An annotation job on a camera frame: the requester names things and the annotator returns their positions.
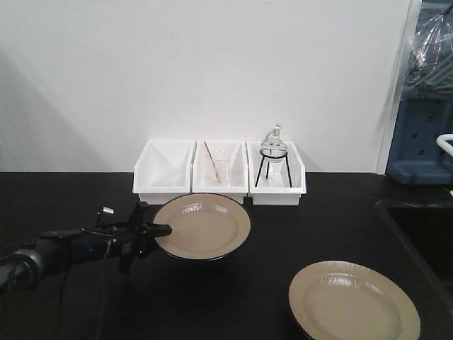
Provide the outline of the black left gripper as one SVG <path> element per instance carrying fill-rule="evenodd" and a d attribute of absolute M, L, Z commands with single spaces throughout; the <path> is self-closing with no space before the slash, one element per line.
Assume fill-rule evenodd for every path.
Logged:
<path fill-rule="evenodd" d="M 147 203 L 139 202 L 124 222 L 99 222 L 94 227 L 81 228 L 80 233 L 71 238 L 69 263 L 118 257 L 119 271 L 128 274 L 135 258 L 145 259 L 159 248 L 153 237 L 165 237 L 173 231 L 169 225 L 148 223 L 144 214 L 149 208 Z"/>

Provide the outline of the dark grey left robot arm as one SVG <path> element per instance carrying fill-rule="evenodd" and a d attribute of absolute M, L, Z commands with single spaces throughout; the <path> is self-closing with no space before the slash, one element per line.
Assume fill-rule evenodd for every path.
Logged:
<path fill-rule="evenodd" d="M 80 229 L 50 230 L 37 239 L 13 246 L 1 257 L 1 294 L 34 289 L 45 276 L 68 271 L 73 265 L 118 257 L 119 271 L 130 272 L 135 258 L 143 259 L 157 247 L 156 239 L 172 233 L 169 225 L 144 219 L 149 205 L 139 202 L 126 221 L 106 222 L 112 208 L 97 212 L 96 224 Z"/>

